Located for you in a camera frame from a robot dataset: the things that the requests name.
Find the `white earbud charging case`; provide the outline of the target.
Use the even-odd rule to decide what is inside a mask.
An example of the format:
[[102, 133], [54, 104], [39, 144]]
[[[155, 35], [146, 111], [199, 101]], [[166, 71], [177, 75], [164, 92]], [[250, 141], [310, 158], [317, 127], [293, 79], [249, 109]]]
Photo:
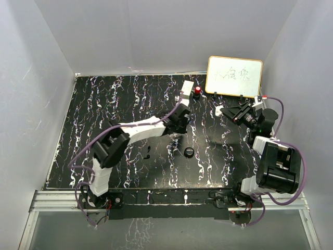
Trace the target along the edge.
[[216, 108], [215, 108], [215, 115], [217, 116], [217, 117], [220, 117], [221, 115], [222, 115], [222, 112], [221, 112], [221, 109], [223, 108], [223, 106], [221, 105], [221, 106], [216, 106]]

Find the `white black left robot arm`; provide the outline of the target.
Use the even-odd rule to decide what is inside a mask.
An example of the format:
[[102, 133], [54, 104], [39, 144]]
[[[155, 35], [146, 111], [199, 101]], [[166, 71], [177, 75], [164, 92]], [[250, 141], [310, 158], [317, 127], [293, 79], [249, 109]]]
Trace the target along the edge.
[[111, 126], [108, 132], [92, 144], [93, 173], [87, 188], [86, 200], [97, 208], [105, 206], [112, 169], [121, 161], [127, 147], [152, 137], [173, 133], [185, 134], [190, 113], [188, 106], [177, 103], [168, 114]]

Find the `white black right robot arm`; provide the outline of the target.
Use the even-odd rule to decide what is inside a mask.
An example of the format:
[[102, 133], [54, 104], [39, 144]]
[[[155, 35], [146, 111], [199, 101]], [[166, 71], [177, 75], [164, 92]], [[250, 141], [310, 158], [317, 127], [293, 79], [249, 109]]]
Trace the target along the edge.
[[250, 129], [248, 144], [261, 158], [256, 175], [243, 179], [232, 193], [232, 201], [242, 207], [251, 197], [268, 195], [279, 206], [293, 203], [301, 194], [300, 182], [302, 157], [299, 151], [272, 136], [278, 113], [266, 108], [257, 115], [250, 102], [234, 107], [218, 106], [216, 116], [225, 116], [234, 124], [244, 124]]

